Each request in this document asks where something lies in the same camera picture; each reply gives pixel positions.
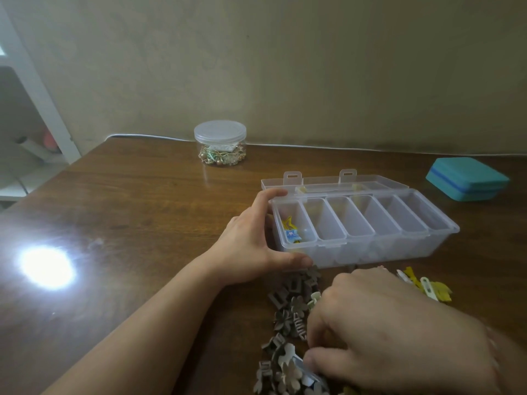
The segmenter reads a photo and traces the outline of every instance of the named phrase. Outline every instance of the box lid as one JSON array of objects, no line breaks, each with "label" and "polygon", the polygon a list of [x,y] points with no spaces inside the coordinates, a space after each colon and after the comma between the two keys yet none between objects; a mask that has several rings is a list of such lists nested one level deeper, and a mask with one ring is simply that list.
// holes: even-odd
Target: box lid
[{"label": "box lid", "polygon": [[461,192],[497,191],[509,178],[470,157],[438,158],[430,171]]}]

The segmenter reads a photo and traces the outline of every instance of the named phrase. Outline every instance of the clear plastic jar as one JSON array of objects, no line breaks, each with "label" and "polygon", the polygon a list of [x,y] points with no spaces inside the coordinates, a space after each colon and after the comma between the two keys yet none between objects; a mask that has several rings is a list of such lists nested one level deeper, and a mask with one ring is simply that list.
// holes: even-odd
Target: clear plastic jar
[{"label": "clear plastic jar", "polygon": [[211,120],[194,129],[198,158],[207,165],[232,166],[245,159],[247,128],[233,120]]}]

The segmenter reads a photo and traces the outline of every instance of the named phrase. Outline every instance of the jar lid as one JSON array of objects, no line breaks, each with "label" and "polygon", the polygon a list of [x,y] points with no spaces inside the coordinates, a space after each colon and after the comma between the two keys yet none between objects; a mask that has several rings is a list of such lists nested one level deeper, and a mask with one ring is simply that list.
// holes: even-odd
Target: jar lid
[{"label": "jar lid", "polygon": [[247,128],[233,120],[211,120],[194,128],[197,141],[207,145],[234,144],[247,137]]}]

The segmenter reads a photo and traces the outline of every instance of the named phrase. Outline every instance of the pink object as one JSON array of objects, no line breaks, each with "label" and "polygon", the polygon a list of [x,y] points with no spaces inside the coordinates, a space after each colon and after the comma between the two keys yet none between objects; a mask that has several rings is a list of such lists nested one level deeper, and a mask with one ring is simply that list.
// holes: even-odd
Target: pink object
[{"label": "pink object", "polygon": [[46,147],[51,152],[59,152],[57,142],[51,135],[48,129],[44,133],[44,147]]}]

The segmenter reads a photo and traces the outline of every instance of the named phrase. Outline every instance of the hand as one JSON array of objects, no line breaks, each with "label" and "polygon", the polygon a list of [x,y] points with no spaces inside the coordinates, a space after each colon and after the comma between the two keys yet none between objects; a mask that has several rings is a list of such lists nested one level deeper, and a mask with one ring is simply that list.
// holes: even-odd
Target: hand
[{"label": "hand", "polygon": [[[322,348],[327,331],[348,349]],[[490,394],[484,326],[385,269],[339,274],[307,321],[314,372],[381,391]]]},{"label": "hand", "polygon": [[225,285],[253,280],[276,270],[305,269],[313,264],[299,252],[278,252],[267,246],[265,226],[272,224],[269,200],[284,196],[287,190],[270,188],[260,191],[252,206],[227,224],[218,241],[206,254],[217,265],[217,274]]}]

